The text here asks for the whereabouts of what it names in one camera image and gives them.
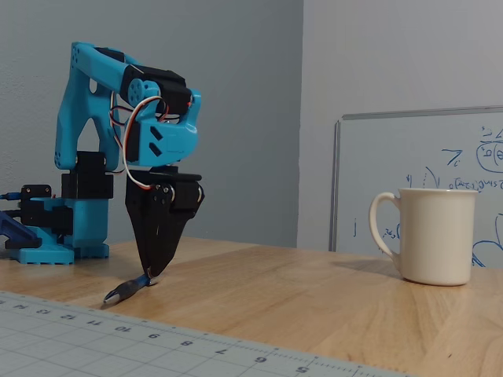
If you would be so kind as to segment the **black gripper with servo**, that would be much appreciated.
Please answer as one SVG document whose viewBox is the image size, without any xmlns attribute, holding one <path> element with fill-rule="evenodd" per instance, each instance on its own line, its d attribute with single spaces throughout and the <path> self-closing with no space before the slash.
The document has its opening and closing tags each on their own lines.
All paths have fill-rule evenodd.
<svg viewBox="0 0 503 377">
<path fill-rule="evenodd" d="M 173 259 L 186 223 L 204 199 L 202 176 L 181 173 L 177 166 L 130 172 L 136 181 L 148 186 L 141 188 L 128 178 L 126 207 L 141 266 L 144 274 L 153 279 Z"/>
</svg>

